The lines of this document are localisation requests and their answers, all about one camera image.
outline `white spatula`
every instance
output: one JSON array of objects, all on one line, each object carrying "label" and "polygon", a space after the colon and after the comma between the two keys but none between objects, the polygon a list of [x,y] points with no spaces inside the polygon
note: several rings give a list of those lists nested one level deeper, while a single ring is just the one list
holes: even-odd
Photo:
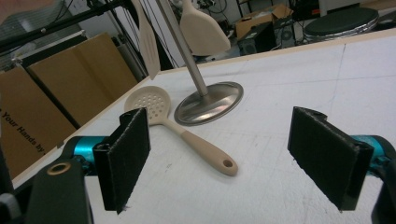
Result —
[{"label": "white spatula", "polygon": [[209,15],[192,5],[191,0],[183,0],[180,30],[193,55],[213,55],[231,47],[230,40]]},{"label": "white spatula", "polygon": [[145,12],[143,11],[142,5],[139,0],[132,0],[134,8],[137,12],[139,19],[139,48],[142,54],[143,61],[145,62],[146,68],[148,69],[148,75],[151,79],[161,70],[160,58],[158,56],[157,43],[155,41],[155,35],[146,19]]}]

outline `spoon handle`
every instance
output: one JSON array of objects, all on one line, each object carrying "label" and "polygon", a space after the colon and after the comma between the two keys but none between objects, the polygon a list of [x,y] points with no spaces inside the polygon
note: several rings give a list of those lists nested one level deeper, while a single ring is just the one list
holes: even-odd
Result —
[{"label": "spoon handle", "polygon": [[207,163],[225,175],[236,175],[238,165],[223,150],[207,142],[205,139],[185,130],[173,121],[166,119],[166,127],[178,133],[180,137],[192,147]]}]

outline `black metal frame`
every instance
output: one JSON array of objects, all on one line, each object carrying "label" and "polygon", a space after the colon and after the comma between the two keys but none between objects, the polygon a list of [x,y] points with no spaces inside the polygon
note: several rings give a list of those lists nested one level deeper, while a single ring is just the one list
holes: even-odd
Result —
[{"label": "black metal frame", "polygon": [[[131,1],[113,0],[111,2],[106,2],[105,4],[103,4],[101,6],[96,6],[96,7],[92,6],[92,8],[88,11],[79,13],[75,16],[72,16],[70,18],[67,18],[67,19],[64,19],[61,21],[52,22],[48,25],[43,26],[40,29],[33,30],[33,31],[28,32],[23,35],[17,35],[17,36],[13,36],[13,37],[5,39],[5,40],[1,40],[0,41],[0,52],[5,52],[7,50],[15,49],[21,45],[29,43],[29,42],[36,40],[38,38],[41,38],[43,36],[50,35],[54,32],[60,31],[66,27],[77,24],[81,21],[85,21],[85,20],[95,17],[95,16],[100,16],[103,13],[110,11],[116,7],[125,7],[131,14],[135,23],[138,24],[137,13],[136,13],[136,11],[134,9],[134,5],[132,4]],[[119,25],[119,27],[122,27],[122,24],[120,23],[120,21],[116,20],[116,22]],[[159,55],[160,55],[161,69],[168,70],[168,69],[174,68],[174,66],[170,62],[170,60],[163,48],[163,45],[161,44],[161,41],[159,40],[158,35],[155,32],[154,32],[154,34],[155,34],[155,37],[157,40],[157,48],[158,48]],[[133,50],[136,53],[136,55],[139,56],[141,63],[144,64],[140,53],[137,51],[137,49],[134,47],[134,45],[131,45],[131,47],[133,47]]]}]

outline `metal rod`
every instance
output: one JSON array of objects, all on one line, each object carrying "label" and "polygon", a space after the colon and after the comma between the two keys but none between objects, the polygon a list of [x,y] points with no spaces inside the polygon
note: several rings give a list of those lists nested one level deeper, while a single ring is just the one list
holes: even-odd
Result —
[{"label": "metal rod", "polygon": [[172,11],[172,8],[169,6],[168,1],[165,0],[156,0],[158,7],[160,8],[161,13],[168,25],[168,28],[172,34],[172,37],[175,39],[177,44],[177,48],[180,51],[181,56],[183,57],[184,62],[189,69],[192,80],[198,90],[200,96],[207,95],[207,86],[204,83],[204,79],[201,76],[200,71],[198,70],[198,66],[195,63],[195,60],[192,58],[190,48],[187,45],[187,42],[178,27],[177,20],[175,18],[175,14]]}]

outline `black cable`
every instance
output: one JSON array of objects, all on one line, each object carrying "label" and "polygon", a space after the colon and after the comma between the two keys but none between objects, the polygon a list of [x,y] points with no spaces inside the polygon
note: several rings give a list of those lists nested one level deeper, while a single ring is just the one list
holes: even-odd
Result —
[{"label": "black cable", "polygon": [[303,38],[300,39],[300,40],[296,40],[296,42],[299,42],[299,44],[301,44],[301,43],[304,43],[305,40],[306,40],[305,34],[304,34],[304,30],[305,30],[304,24],[305,24],[305,21],[303,21],[303,24],[300,24],[300,22],[297,21],[297,24],[299,24],[299,25],[301,26],[302,30],[303,30]]},{"label": "black cable", "polygon": [[[147,10],[147,6],[146,6],[146,2],[143,1],[143,3],[144,3],[144,5],[145,5],[146,11],[148,11],[148,10]],[[157,17],[156,17],[155,14],[154,14],[154,10],[152,9],[152,6],[151,6],[151,4],[150,4],[149,2],[148,2],[148,6],[149,6],[149,8],[150,8],[150,10],[151,10],[152,15],[154,16],[155,22],[157,23],[158,27],[160,28],[160,33],[161,33],[161,35],[162,35],[162,37],[163,37],[163,41],[164,41],[164,42],[163,42],[160,38],[159,38],[159,40],[160,40],[161,44],[165,47],[166,51],[168,52],[168,55],[169,55],[169,57],[171,58],[171,61],[172,61],[172,65],[173,65],[174,67],[175,67],[175,65],[176,65],[177,67],[180,67],[180,66],[177,64],[176,60],[174,59],[174,57],[172,56],[172,54],[171,54],[171,52],[170,52],[170,50],[169,50],[169,48],[168,48],[168,45],[167,45],[166,39],[165,39],[165,35],[163,34],[163,29],[161,29],[161,26],[160,26],[160,24],[159,24],[159,22],[158,22],[158,20],[157,20]],[[150,20],[150,23],[151,23],[152,28],[154,29],[154,26],[152,25],[152,20],[151,20],[151,18],[149,17],[149,14],[148,14],[148,18],[149,18],[149,20]]]},{"label": "black cable", "polygon": [[128,24],[129,24],[129,26],[130,26],[132,32],[134,33],[134,38],[135,38],[136,41],[137,41],[139,38],[138,38],[138,35],[137,35],[137,32],[136,32],[136,29],[134,28],[134,24],[133,24],[133,20],[132,20],[132,18],[131,18],[131,14],[126,13],[126,9],[125,9],[124,7],[123,7],[122,9],[123,9],[123,13],[124,13],[124,15],[125,15],[125,18],[126,18],[126,20],[128,21]]},{"label": "black cable", "polygon": [[72,6],[73,1],[74,1],[74,0],[71,0],[71,1],[70,1],[69,5],[67,6],[67,9],[64,11],[64,14],[62,14],[62,16],[60,16],[60,17],[59,17],[57,20],[55,20],[55,21],[58,21],[59,19],[61,19],[61,18],[69,11],[70,7]]},{"label": "black cable", "polygon": [[228,20],[228,17],[227,17],[223,12],[221,12],[221,14],[223,15],[223,17],[224,17],[227,21],[230,21],[230,20]]},{"label": "black cable", "polygon": [[89,18],[101,15],[109,11],[110,7],[119,7],[122,4],[124,4],[122,0],[113,0],[109,4],[109,6],[103,5],[96,8],[91,8],[89,10],[80,12],[77,15],[64,18],[61,21],[56,21],[55,23],[44,25],[45,26],[44,28],[46,29],[45,33],[42,32],[43,28],[38,28],[38,29],[34,29],[33,31],[27,32],[25,34],[15,35],[11,38],[0,40],[0,52],[5,52],[6,50],[11,50],[20,45],[24,45],[31,41],[35,41],[38,38],[50,35],[66,27],[75,25],[76,23],[79,23],[81,21],[85,21]]},{"label": "black cable", "polygon": [[[122,25],[122,23],[121,23],[121,21],[120,21],[118,15],[117,15],[117,12],[115,12],[114,8],[112,8],[112,9],[110,10],[110,12],[112,13],[114,19],[116,20],[117,24],[118,24],[119,27],[121,28],[121,31],[122,31],[122,33],[124,34],[124,36],[126,37],[126,39],[128,40],[128,43],[130,44],[130,46],[134,48],[134,51],[135,51],[135,52],[140,52],[140,51],[137,50],[137,48],[135,47],[134,41],[133,41],[132,38],[129,36],[128,32],[125,30],[125,27]],[[160,54],[160,55],[163,54],[163,52],[162,52],[163,49],[158,48],[158,50],[159,50],[159,54]],[[143,58],[142,58],[141,53],[139,53],[137,56],[138,56],[140,62],[141,62],[142,64],[144,64],[144,61],[143,61]],[[162,57],[160,56],[160,59],[164,59],[164,61],[162,61],[162,63],[166,63],[166,64],[162,64],[162,68],[164,68],[164,69],[167,69],[168,67],[174,68],[173,65],[171,64],[171,62],[169,61],[169,58],[168,58],[168,57],[166,57],[166,59],[165,59],[165,58],[162,58]]]},{"label": "black cable", "polygon": [[70,1],[69,5],[67,5],[66,10],[64,11],[64,14],[62,14],[62,16],[61,16],[62,10],[64,9],[64,4],[65,4],[65,1],[64,1],[64,2],[62,3],[61,9],[59,10],[58,15],[56,16],[55,20],[52,21],[50,24],[55,23],[56,21],[58,21],[59,19],[61,19],[61,18],[67,13],[67,11],[70,9],[70,7],[72,6],[73,1],[74,1],[74,0],[71,0],[71,1]]},{"label": "black cable", "polygon": [[[284,13],[283,14],[286,14],[286,12],[287,12],[287,10],[288,10],[288,8],[287,7],[285,7],[285,11],[284,11]],[[291,13],[292,13],[292,11],[290,10],[289,11],[289,14],[285,17],[285,18],[288,18],[288,17],[290,17],[291,16]],[[279,37],[279,39],[280,39],[280,44],[279,44],[279,46],[283,49],[283,33],[285,32],[285,27],[287,26],[287,25],[289,25],[290,23],[289,23],[289,21],[290,20],[287,20],[287,21],[285,21],[285,23],[283,24],[283,25],[281,25],[280,27],[279,27],[279,29],[277,29],[277,32],[276,32],[276,39],[278,39],[278,37]],[[290,24],[290,26],[292,26],[294,24],[294,20],[291,18],[291,24]]]},{"label": "black cable", "polygon": [[224,11],[227,9],[227,6],[228,6],[228,3],[227,3],[227,0],[224,0],[224,8],[221,8],[222,7],[222,4],[221,4],[221,2],[220,2],[221,0],[219,0],[219,4],[220,4],[220,9],[218,9],[218,8],[216,8],[215,7],[215,9],[217,9],[218,11],[213,11],[213,10],[210,10],[209,8],[207,9],[209,12],[211,12],[211,13],[215,13],[215,14],[223,14],[223,16],[225,17],[225,18],[227,18],[225,15],[224,15]]}]

